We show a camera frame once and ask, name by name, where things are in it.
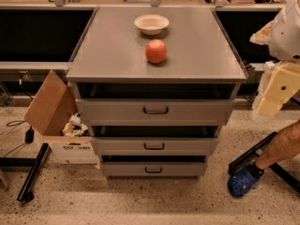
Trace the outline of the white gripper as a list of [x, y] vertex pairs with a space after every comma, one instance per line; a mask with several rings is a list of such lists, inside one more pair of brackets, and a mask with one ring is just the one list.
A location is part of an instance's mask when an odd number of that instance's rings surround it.
[[299, 90], [299, 64], [280, 62], [278, 66], [267, 68], [254, 99], [254, 111], [264, 117], [273, 117]]

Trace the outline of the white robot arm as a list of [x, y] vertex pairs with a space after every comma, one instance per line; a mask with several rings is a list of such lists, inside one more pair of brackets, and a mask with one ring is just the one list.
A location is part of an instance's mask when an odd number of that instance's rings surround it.
[[300, 90], [300, 0], [288, 0], [273, 21], [250, 38], [267, 45], [278, 63], [265, 63], [252, 109], [273, 117]]

